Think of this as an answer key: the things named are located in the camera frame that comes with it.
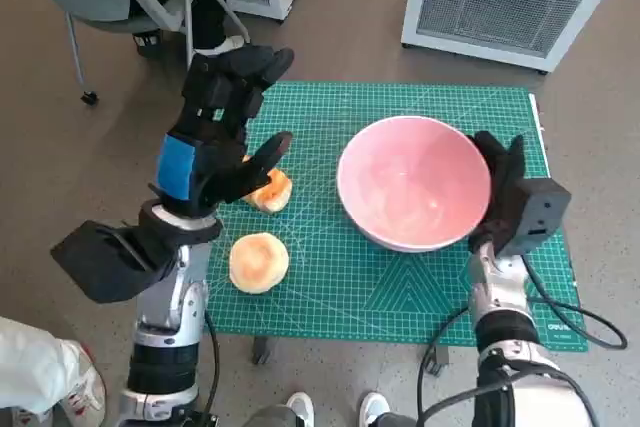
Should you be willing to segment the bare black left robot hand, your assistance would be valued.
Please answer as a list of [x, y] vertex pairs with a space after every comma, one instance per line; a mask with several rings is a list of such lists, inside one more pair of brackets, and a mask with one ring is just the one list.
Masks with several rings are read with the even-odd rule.
[[249, 156], [246, 125], [293, 61], [288, 47], [256, 45], [193, 56], [182, 89], [184, 106], [165, 134], [151, 186], [167, 211], [205, 217], [219, 203], [232, 203], [271, 182], [269, 172], [293, 134], [278, 132]]

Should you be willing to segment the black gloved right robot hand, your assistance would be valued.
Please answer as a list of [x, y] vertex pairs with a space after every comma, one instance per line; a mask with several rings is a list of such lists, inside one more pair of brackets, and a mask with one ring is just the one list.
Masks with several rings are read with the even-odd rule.
[[478, 131], [469, 139], [488, 166], [490, 196], [484, 217], [469, 235], [468, 249], [471, 253], [476, 253], [482, 245], [491, 242], [494, 252], [498, 253], [517, 226], [511, 197], [516, 183], [525, 174], [524, 138], [516, 135], [508, 148], [489, 131]]

